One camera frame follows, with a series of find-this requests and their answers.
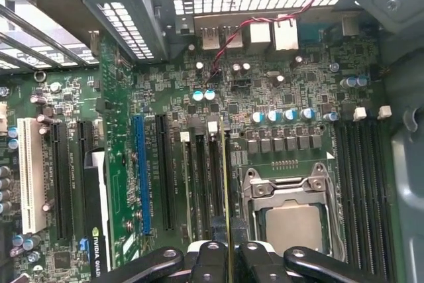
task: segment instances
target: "green circuit board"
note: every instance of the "green circuit board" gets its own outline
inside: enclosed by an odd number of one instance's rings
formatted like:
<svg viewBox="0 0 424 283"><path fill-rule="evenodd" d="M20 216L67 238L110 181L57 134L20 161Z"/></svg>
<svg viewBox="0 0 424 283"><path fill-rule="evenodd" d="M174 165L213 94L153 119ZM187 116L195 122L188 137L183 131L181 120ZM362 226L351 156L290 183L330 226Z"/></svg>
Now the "green circuit board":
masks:
<svg viewBox="0 0 424 283"><path fill-rule="evenodd" d="M338 113L341 117L346 114L350 116L353 109L360 106L375 115L378 113L379 107L384 105L384 88L380 81L370 81L378 63L378 44L374 38L362 34L334 44L301 44L299 55L303 57L303 63L294 68L292 59L282 58L270 62L263 55L251 56L229 51L220 61L221 71L217 79L213 79L209 85L209 89L215 93L215 98L210 101L206 98L196 101L193 98L196 91L205 93L205 81L209 77L214 57L213 53L202 51L197 44L195 52L184 52L171 64L139 66L125 60L117 47L105 39L101 43L99 70L49 72L43 83L35 82L32 75L4 78L2 83L9 87L11 93L0 102L7 103L9 126L15 126L18 118L35 117L40 113L40 109L31 104L29 99L42 90L42 95L55 110L54 117L67 124L72 172L72 240L56 240L55 220L53 215L49 215L48 227L40 233L42 244L38 249L41 259L31 264L25 255L16 258L17 273L28 272L35 282L90 280L87 251L82 251L79 246L84 237L79 222L84 214L81 182L76 178L82 174L83 168L74 160L80 156L74 140L75 124L79 120L101 120L101 127L94 127L93 139L94 146L105 149L112 268L158 247L173 246L185 251L192 241L210 239L202 226L196 227L199 222L196 216L204 213L199 208L202 195L205 195L200 181L201 168L197 161L197 166L189 174L188 150L181 140L181 133L191 131L193 123L198 123L198 120L206 123L210 118L222 116L229 124L229 171L230 177L236 182L241 177L239 173L247 168L257 169L266 179L305 177L311 173L316 162L322 162L338 187L335 132L332 124L325 121L323 116L329 112ZM333 73L329 65L335 61L339 63L340 71ZM203 63L202 70L196 69L198 62ZM233 65L245 63L250 65L248 73L234 76ZM275 76L269 76L269 72L283 76L282 84L276 87L272 82ZM368 85L362 89L344 89L340 82L347 76L364 76L368 79ZM97 81L101 85L94 88ZM51 92L54 82L61 85L60 93ZM312 108L314 112L311 120L300 116L306 108ZM261 123L252 122L254 112L266 117L270 111L281 114L287 110L296 112L293 121L271 122L265 118ZM136 156L134 145L135 115L144 118L148 210L151 217L149 235L142 234L144 207L140 200L142 186L137 172L140 158ZM175 209L171 227L165 225L164 221L164 204L168 201L164 201L161 173L163 162L156 124L158 115L164 116L169 128L168 160L171 173L168 176L168 191L173 194ZM306 149L299 149L299 137L309 141L310 136L318 136L321 146L311 147L308 142ZM287 137L296 140L292 151L274 152L272 148L263 151L268 141ZM12 166L14 169L14 197L11 201L16 211L19 211L17 153L8 150L8 140L0 140L0 165ZM222 163L222 146L218 144L218 163ZM193 155L199 156L199 147L193 146L193 149ZM45 164L53 165L48 143L43 146L43 151ZM207 196L213 186L210 152L206 142L203 174ZM53 179L49 170L45 178L47 201L53 198ZM395 193L393 186L388 185L392 194ZM0 218L15 220L19 224L19 212Z"/></svg>

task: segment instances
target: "electrolytic capacitor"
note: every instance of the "electrolytic capacitor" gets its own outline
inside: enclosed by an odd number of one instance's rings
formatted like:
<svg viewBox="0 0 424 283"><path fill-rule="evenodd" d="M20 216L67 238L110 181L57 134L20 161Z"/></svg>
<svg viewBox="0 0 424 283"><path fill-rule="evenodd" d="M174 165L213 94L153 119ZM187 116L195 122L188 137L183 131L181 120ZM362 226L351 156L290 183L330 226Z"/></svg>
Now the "electrolytic capacitor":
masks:
<svg viewBox="0 0 424 283"><path fill-rule="evenodd" d="M7 136L11 139L16 139L18 137L18 129L16 127L9 127L7 130Z"/></svg>
<svg viewBox="0 0 424 283"><path fill-rule="evenodd" d="M24 241L22 248L24 248L25 251L31 251L33 248L37 248L40 242L41 238L38 235L33 235L31 238Z"/></svg>
<svg viewBox="0 0 424 283"><path fill-rule="evenodd" d="M2 190L0 192L0 201L9 200L12 196L12 192L10 190Z"/></svg>
<svg viewBox="0 0 424 283"><path fill-rule="evenodd" d="M264 115L261 112L254 112L250 119L254 124L259 124L264 119Z"/></svg>
<svg viewBox="0 0 424 283"><path fill-rule="evenodd" d="M33 95L33 96L31 96L29 98L29 101L32 104L38 104L38 105L45 105L45 104L47 104L47 99L44 96L35 96L35 95Z"/></svg>
<svg viewBox="0 0 424 283"><path fill-rule="evenodd" d="M212 89L207 89L205 92L205 99L208 101L213 101L215 98L215 92Z"/></svg>
<svg viewBox="0 0 424 283"><path fill-rule="evenodd" d="M23 248L15 247L12 250L10 250L9 255L11 256L11 258L16 258L17 256L23 254L24 252L25 250Z"/></svg>
<svg viewBox="0 0 424 283"><path fill-rule="evenodd" d="M10 174L11 174L11 169L9 167L7 166L0 167L0 178L10 176Z"/></svg>
<svg viewBox="0 0 424 283"><path fill-rule="evenodd" d="M356 87L366 87L368 79L364 76L358 76L356 78Z"/></svg>
<svg viewBox="0 0 424 283"><path fill-rule="evenodd" d="M242 75L247 74L247 72L250 70L250 64L249 63L243 63L242 68L240 70Z"/></svg>
<svg viewBox="0 0 424 283"><path fill-rule="evenodd" d="M54 123L54 120L51 117L40 114L39 116L37 116L37 122L42 124L52 124Z"/></svg>
<svg viewBox="0 0 424 283"><path fill-rule="evenodd" d="M350 76L340 81L340 86L344 89L351 89L356 85L356 78Z"/></svg>
<svg viewBox="0 0 424 283"><path fill-rule="evenodd" d="M335 122L339 120L339 114L335 112L327 113L324 115L324 121Z"/></svg>
<svg viewBox="0 0 424 283"><path fill-rule="evenodd" d="M31 253L29 253L26 256L26 259L28 260L28 262L30 263L34 263L37 262L38 260L40 260L40 253L38 251L32 251Z"/></svg>
<svg viewBox="0 0 424 283"><path fill-rule="evenodd" d="M0 203L0 215L2 213L8 213L10 210L12 210L12 203L10 201Z"/></svg>
<svg viewBox="0 0 424 283"><path fill-rule="evenodd" d="M9 150L16 150L19 147L19 142L17 139L11 139L9 142L7 142L7 148Z"/></svg>
<svg viewBox="0 0 424 283"><path fill-rule="evenodd" d="M20 247L29 237L30 235L15 235L12 239L12 244L14 247Z"/></svg>
<svg viewBox="0 0 424 283"><path fill-rule="evenodd" d="M308 107L300 111L300 117L305 120L310 120L315 116L315 112L312 108Z"/></svg>
<svg viewBox="0 0 424 283"><path fill-rule="evenodd" d="M283 119L285 121L293 121L296 118L296 111L294 109L288 109L283 112Z"/></svg>
<svg viewBox="0 0 424 283"><path fill-rule="evenodd" d="M11 180L8 178L0 179L0 189L7 189L11 185Z"/></svg>
<svg viewBox="0 0 424 283"><path fill-rule="evenodd" d="M203 99L203 93L201 91L194 91L194 93L193 93L193 99L196 102L200 102Z"/></svg>

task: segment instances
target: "black pcie slot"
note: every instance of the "black pcie slot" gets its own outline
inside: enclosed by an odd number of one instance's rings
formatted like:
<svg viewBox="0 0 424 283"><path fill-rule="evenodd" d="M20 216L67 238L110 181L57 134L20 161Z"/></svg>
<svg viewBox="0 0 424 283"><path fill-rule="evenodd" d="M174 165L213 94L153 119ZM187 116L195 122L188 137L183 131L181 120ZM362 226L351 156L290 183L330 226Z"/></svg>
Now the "black pcie slot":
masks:
<svg viewBox="0 0 424 283"><path fill-rule="evenodd" d="M384 255L382 258L386 263L386 279L390 282L396 280L396 266L394 254L394 241L392 233L392 215L390 212L390 203L388 202L387 189L387 170L384 164L384 124L372 123L370 135L372 137L372 145L374 146L374 154L376 154L376 185L378 191L378 201L381 206L382 220L382 244L384 247Z"/></svg>
<svg viewBox="0 0 424 283"><path fill-rule="evenodd" d="M84 158L86 152L93 149L93 122L91 121L77 121L77 127L76 127L76 142L78 145L78 160L79 160L79 166L81 168L81 174L78 174L75 176L75 178L78 178L78 184L79 188L81 190L81 207L83 209L83 213L80 215L82 218L81 222L78 222L78 224L81 225L83 228L83 233L86 236L87 233L87 227L85 224L85 209L87 207L87 204L85 202L85 191L84 191L84 180L83 180L83 172L84 172Z"/></svg>
<svg viewBox="0 0 424 283"><path fill-rule="evenodd" d="M160 114L155 116L155 120L163 224L165 230L174 230L176 225L176 203L168 119L165 114Z"/></svg>
<svg viewBox="0 0 424 283"><path fill-rule="evenodd" d="M207 173L206 173L206 154L205 154L205 136L197 135L196 137L196 155L197 155L197 175L199 177L199 198L200 198L200 214L202 216L202 239L210 239L211 214L209 211L209 197L207 192Z"/></svg>
<svg viewBox="0 0 424 283"><path fill-rule="evenodd" d="M209 141L209 161L211 168L211 195L214 216L224 215L221 163L219 160L219 145L216 140Z"/></svg>
<svg viewBox="0 0 424 283"><path fill-rule="evenodd" d="M197 192L196 192L196 181L194 176L194 167L193 167L193 149L191 147L190 142L185 143L185 147L187 149L187 169L188 169L188 175L190 176L190 188L191 188L191 207L193 208L194 214L191 216L192 218L192 225L193 225L193 232L194 232L194 239L199 240L199 223L197 220L197 209L199 205L197 204Z"/></svg>
<svg viewBox="0 0 424 283"><path fill-rule="evenodd" d="M335 124L337 140L337 159L339 165L341 200L344 219L344 233L346 237L347 261L355 268L360 267L358 234L356 231L356 214L354 206L354 194L352 174L350 173L350 153L348 151L347 130L342 123Z"/></svg>
<svg viewBox="0 0 424 283"><path fill-rule="evenodd" d="M72 237L71 176L65 123L50 126L57 239Z"/></svg>

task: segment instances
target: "pci slot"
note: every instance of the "pci slot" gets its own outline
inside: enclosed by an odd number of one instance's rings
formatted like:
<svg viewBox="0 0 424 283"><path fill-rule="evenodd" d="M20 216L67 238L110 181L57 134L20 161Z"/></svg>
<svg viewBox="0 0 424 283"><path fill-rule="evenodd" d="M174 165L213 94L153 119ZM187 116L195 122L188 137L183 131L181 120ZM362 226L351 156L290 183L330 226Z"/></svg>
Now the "pci slot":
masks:
<svg viewBox="0 0 424 283"><path fill-rule="evenodd" d="M82 227L84 236L87 236L87 227L85 220L85 210L87 209L87 204L85 202L85 191L84 191L84 182L83 182L83 170L84 170L84 158L85 154L93 149L93 122L91 121L77 121L76 126L76 142L78 145L78 166L80 173L75 176L77 189L80 190L81 194L81 209L82 213L78 217L82 218L81 222L75 223L74 226Z"/></svg>
<svg viewBox="0 0 424 283"><path fill-rule="evenodd" d="M165 230L174 230L176 226L176 203L168 119L165 114L160 114L155 116L155 120L163 224Z"/></svg>
<svg viewBox="0 0 424 283"><path fill-rule="evenodd" d="M206 154L205 154L205 136L197 135L196 160L197 176L199 178L199 203L202 224L202 239L210 240L211 214L209 210L209 194L207 191L207 173L206 173Z"/></svg>
<svg viewBox="0 0 424 283"><path fill-rule="evenodd" d="M387 280L396 278L381 122L335 125L347 259Z"/></svg>
<svg viewBox="0 0 424 283"><path fill-rule="evenodd" d="M137 153L136 169L140 182L140 199L142 212L142 233L150 235L151 218L150 218L150 193L148 189L148 174L146 165L146 139L144 136L144 118L136 115L132 118L134 125L135 149Z"/></svg>
<svg viewBox="0 0 424 283"><path fill-rule="evenodd" d="M37 233L47 226L42 210L44 198L44 164L40 124L36 119L18 119L19 174L21 177L21 211L23 234Z"/></svg>
<svg viewBox="0 0 424 283"><path fill-rule="evenodd" d="M209 160L212 183L211 195L214 216L224 215L221 163L219 161L219 145L216 139L213 141L209 140Z"/></svg>
<svg viewBox="0 0 424 283"><path fill-rule="evenodd" d="M56 236L57 239L69 240L72 238L72 197L66 124L53 123L50 132Z"/></svg>

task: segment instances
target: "blue connector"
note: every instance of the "blue connector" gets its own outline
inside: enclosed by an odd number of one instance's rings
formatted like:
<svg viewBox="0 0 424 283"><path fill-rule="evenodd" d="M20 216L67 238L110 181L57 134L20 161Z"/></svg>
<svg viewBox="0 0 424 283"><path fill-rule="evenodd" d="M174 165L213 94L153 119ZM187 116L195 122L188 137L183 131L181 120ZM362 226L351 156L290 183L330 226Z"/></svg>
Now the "blue connector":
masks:
<svg viewBox="0 0 424 283"><path fill-rule="evenodd" d="M146 144L144 136L144 118L141 115L135 115L132 118L135 135L135 146L137 152L137 170L140 178L140 196L142 210L142 233L149 235L151 228L150 220L150 194L148 190L148 175L146 165Z"/></svg>

